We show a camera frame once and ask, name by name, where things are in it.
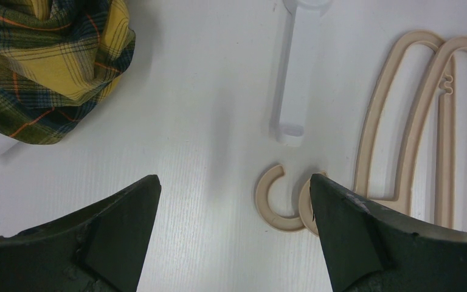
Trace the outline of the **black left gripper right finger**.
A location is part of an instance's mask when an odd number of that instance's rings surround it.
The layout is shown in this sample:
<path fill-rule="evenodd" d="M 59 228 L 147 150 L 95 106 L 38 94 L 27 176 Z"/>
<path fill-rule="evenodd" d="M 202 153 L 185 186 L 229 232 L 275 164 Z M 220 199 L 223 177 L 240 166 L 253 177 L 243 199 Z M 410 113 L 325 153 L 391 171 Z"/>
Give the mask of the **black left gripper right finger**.
<path fill-rule="evenodd" d="M 334 291 L 467 291 L 467 232 L 401 214 L 320 174 L 310 198 Z"/>

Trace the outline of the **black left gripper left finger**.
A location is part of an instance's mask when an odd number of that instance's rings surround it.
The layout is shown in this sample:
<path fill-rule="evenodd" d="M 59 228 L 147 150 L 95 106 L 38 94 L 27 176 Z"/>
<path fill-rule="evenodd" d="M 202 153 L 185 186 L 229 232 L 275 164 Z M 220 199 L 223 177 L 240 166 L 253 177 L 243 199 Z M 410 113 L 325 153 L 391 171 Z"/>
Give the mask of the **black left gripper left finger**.
<path fill-rule="evenodd" d="M 161 190 L 148 175 L 59 219 L 0 236 L 0 291 L 136 291 Z"/>

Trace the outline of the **beige hanger bottom large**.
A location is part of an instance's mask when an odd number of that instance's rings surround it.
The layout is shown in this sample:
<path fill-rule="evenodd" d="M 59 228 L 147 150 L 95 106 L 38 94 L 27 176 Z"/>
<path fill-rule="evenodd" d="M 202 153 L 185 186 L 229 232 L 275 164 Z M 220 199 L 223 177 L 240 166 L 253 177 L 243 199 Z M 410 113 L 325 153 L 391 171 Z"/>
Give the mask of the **beige hanger bottom large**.
<path fill-rule="evenodd" d="M 395 175 L 395 186 L 386 207 L 410 214 L 416 161 L 429 108 L 438 103 L 437 160 L 435 175 L 435 223 L 452 228 L 455 208 L 455 53 L 467 52 L 467 36 L 450 40 L 428 30 L 404 34 L 392 46 L 373 91 L 359 142 L 356 160 L 354 192 L 367 196 L 376 135 L 387 96 L 400 64 L 414 45 L 428 47 L 434 56 L 430 60 L 410 108 Z"/>

